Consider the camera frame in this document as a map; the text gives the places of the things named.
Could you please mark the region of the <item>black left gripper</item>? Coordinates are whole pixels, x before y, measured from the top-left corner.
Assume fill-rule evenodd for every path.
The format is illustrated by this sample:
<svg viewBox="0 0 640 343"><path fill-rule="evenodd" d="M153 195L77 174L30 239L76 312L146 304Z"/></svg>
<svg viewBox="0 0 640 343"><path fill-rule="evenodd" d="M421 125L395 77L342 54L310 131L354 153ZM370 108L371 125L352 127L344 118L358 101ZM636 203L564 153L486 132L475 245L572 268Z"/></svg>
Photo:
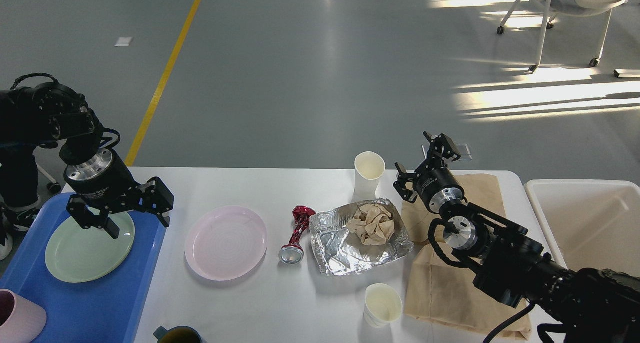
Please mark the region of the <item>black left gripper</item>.
<svg viewBox="0 0 640 343"><path fill-rule="evenodd" d="M66 210L82 229L102 229L118 239L121 230L109 214L132 210L152 214L169 228L175 196L160 177L139 185L112 149L65 149L63 161L65 181L76 192Z"/></svg>

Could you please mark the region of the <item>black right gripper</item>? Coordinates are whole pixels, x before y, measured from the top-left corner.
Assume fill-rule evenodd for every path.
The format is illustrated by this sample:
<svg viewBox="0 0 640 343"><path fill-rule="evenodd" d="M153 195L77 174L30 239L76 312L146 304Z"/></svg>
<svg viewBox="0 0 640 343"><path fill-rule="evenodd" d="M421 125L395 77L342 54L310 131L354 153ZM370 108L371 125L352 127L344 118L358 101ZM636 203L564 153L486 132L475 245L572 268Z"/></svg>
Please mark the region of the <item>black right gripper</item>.
<svg viewBox="0 0 640 343"><path fill-rule="evenodd" d="M422 163L424 173L407 172L405 166L396 161L397 179L393 187L405 202L414 204L420 197L430 213L439 214L446 205L462 204L466 199L464 188L448 170L448 163L459 161L462 154L444 133L435 136L425 131L423 135L429 143ZM409 183L414 189L407 188Z"/></svg>

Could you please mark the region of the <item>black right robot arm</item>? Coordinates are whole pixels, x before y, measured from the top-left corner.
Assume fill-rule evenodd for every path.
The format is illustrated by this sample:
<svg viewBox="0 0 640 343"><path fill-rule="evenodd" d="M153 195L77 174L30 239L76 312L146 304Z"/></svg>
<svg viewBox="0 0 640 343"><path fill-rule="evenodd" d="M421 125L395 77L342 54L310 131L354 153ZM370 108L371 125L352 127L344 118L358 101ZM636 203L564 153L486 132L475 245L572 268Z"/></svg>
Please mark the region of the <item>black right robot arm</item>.
<svg viewBox="0 0 640 343"><path fill-rule="evenodd" d="M608 268L563 268L543 245L527 236L528 229L466 198L464 188L448 168L461 158L451 138L425 132L425 160L414 172L396 163L393 184L400 197L420 198L436 217L427 238L446 265L475 273L473 285L497 302L528 306L494 328L491 342L507 326L541 307L556 320L540 324L538 337L551 343L550 333L564 334L566 343L637 343L640 336L639 279Z"/></svg>

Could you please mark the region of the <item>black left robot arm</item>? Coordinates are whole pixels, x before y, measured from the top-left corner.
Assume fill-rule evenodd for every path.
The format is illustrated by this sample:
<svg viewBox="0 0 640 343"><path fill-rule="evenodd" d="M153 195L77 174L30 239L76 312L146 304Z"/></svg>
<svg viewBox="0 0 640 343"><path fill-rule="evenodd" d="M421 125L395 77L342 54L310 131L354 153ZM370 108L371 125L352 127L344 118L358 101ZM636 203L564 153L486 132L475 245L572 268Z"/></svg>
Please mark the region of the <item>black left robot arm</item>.
<svg viewBox="0 0 640 343"><path fill-rule="evenodd" d="M135 181L115 147L121 134L106 128L86 97L46 75L50 82L19 87L23 75L1 92L1 146L48 146L65 141L59 156L64 179L75 191L66 210L82 229L103 229L112 238L119 227L110 214L137 211L153 214L170 226L175 197L160 177Z"/></svg>

